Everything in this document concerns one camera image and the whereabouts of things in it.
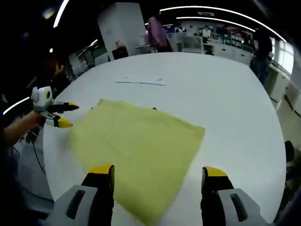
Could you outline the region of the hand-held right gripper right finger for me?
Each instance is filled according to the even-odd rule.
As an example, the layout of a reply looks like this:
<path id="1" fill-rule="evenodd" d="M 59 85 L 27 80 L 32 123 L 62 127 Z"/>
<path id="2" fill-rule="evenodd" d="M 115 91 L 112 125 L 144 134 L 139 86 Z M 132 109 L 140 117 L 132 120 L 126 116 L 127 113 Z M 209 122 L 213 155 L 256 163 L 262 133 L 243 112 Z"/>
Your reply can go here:
<path id="1" fill-rule="evenodd" d="M 234 188 L 228 175 L 218 168 L 202 168 L 202 200 L 204 226 L 269 226 L 260 206 L 242 189 Z"/>

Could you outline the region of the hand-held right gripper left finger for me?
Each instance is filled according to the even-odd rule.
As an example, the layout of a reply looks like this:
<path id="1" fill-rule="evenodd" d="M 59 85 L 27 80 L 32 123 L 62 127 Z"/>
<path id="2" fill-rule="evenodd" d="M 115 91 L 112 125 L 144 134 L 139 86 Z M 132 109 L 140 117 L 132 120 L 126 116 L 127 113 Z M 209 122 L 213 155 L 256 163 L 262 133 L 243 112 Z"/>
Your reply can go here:
<path id="1" fill-rule="evenodd" d="M 110 226 L 114 207 L 114 165 L 93 167 L 82 184 L 59 197 L 44 226 Z"/>

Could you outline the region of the person's left hand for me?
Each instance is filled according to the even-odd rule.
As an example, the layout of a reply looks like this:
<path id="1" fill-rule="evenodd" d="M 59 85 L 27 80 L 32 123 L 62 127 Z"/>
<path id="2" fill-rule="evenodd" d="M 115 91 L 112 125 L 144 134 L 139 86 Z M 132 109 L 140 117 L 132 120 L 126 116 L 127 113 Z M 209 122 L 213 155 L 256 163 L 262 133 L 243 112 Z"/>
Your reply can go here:
<path id="1" fill-rule="evenodd" d="M 40 112 L 31 111 L 27 114 L 28 123 L 30 128 L 41 127 L 45 124 L 46 118 Z"/>

